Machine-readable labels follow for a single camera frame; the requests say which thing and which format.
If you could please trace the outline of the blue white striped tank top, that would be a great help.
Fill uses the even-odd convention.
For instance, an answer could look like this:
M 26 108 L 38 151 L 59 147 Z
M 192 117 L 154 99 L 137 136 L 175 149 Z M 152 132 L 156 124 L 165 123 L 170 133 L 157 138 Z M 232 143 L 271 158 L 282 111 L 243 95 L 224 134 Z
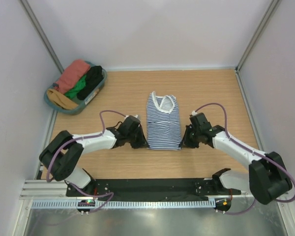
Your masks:
M 179 105 L 173 95 L 151 92 L 146 106 L 147 143 L 151 150 L 180 150 Z

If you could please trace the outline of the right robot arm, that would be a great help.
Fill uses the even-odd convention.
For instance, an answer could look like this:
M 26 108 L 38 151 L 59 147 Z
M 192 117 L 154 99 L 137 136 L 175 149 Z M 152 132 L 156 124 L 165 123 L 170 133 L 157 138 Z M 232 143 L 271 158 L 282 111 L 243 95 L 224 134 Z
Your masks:
M 292 189 L 291 177 L 278 153 L 252 148 L 228 134 L 224 127 L 212 126 L 203 113 L 193 112 L 189 119 L 191 123 L 186 126 L 181 147 L 208 145 L 226 153 L 248 171 L 247 174 L 229 169 L 220 172 L 218 179 L 211 183 L 216 194 L 236 189 L 252 194 L 259 203 L 267 205 Z

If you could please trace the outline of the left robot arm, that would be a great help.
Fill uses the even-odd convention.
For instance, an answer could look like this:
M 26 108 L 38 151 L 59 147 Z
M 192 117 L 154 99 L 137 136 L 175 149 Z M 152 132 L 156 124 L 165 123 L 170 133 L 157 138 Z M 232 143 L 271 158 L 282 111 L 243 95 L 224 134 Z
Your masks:
M 64 130 L 48 144 L 39 156 L 40 162 L 56 181 L 68 182 L 70 189 L 88 197 L 96 189 L 93 177 L 77 163 L 84 154 L 102 149 L 114 149 L 129 143 L 133 149 L 148 148 L 140 120 L 126 116 L 124 121 L 101 132 L 72 135 Z

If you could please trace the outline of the pink tank top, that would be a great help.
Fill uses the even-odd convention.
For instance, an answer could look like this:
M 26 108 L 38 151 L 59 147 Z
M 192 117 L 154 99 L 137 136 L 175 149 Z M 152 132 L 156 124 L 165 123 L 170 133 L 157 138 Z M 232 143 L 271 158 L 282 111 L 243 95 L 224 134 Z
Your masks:
M 77 84 L 81 77 L 83 77 L 90 69 L 90 64 L 82 59 L 74 60 L 61 74 L 59 79 L 55 82 L 55 90 L 65 94 Z

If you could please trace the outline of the tan tank top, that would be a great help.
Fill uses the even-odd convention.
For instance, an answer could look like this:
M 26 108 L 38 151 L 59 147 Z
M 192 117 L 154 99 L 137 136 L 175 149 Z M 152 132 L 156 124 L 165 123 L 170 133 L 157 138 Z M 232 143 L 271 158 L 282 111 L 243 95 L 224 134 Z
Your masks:
M 78 104 L 67 98 L 64 94 L 60 93 L 55 89 L 47 90 L 47 97 L 54 105 L 61 107 L 65 110 L 74 110 L 78 107 Z

